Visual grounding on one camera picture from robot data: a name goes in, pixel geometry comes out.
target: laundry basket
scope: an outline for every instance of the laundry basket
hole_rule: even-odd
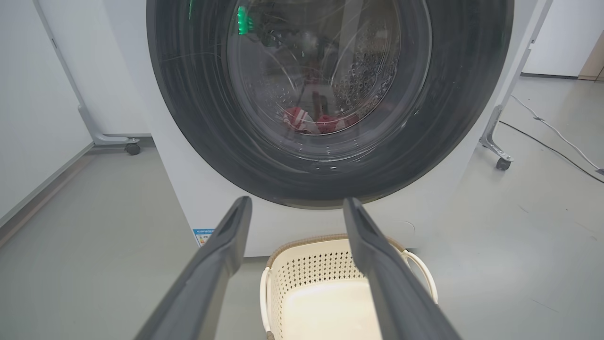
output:
[[[388,239],[408,265],[415,262],[438,303],[430,271],[415,254]],[[356,268],[346,234],[285,244],[260,280],[260,312],[269,340],[381,339],[369,282]]]

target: white wall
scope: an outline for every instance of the white wall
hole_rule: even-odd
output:
[[[103,0],[40,0],[40,6],[101,132],[148,134],[141,113],[144,105],[128,75]]]
[[[31,0],[0,1],[0,46],[2,221],[92,139]]]
[[[604,30],[604,0],[554,0],[523,69],[576,77]]]

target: front-loading washing machine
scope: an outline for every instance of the front-loading washing machine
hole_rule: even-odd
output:
[[[104,4],[196,241],[249,195],[264,256],[345,232],[345,197],[420,246],[547,0]]]

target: basket handle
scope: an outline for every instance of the basket handle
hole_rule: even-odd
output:
[[[401,255],[403,256],[403,260],[407,266],[409,266],[409,259],[411,259],[411,261],[413,261],[417,267],[419,267],[419,269],[422,271],[423,278],[426,279],[426,282],[428,283],[428,289],[430,290],[430,295],[432,296],[434,303],[439,304],[439,293],[436,290],[436,283],[434,282],[434,278],[432,277],[432,273],[430,273],[428,266],[426,266],[422,259],[420,259],[417,255],[407,251],[406,249],[403,250]]]
[[[270,270],[270,267],[266,267],[265,271],[262,272],[262,277],[260,278],[260,315],[262,316],[262,325],[264,326],[267,334],[271,331],[271,325],[268,321],[268,301],[266,300],[266,283],[268,282]]]

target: wheel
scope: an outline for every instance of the wheel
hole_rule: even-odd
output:
[[[138,155],[141,152],[141,147],[138,144],[126,144],[124,151],[128,152],[130,155]]]
[[[499,170],[508,170],[510,168],[510,164],[512,164],[512,162],[508,161],[508,160],[504,160],[503,158],[500,158],[497,161],[497,165],[495,165],[495,167]]]

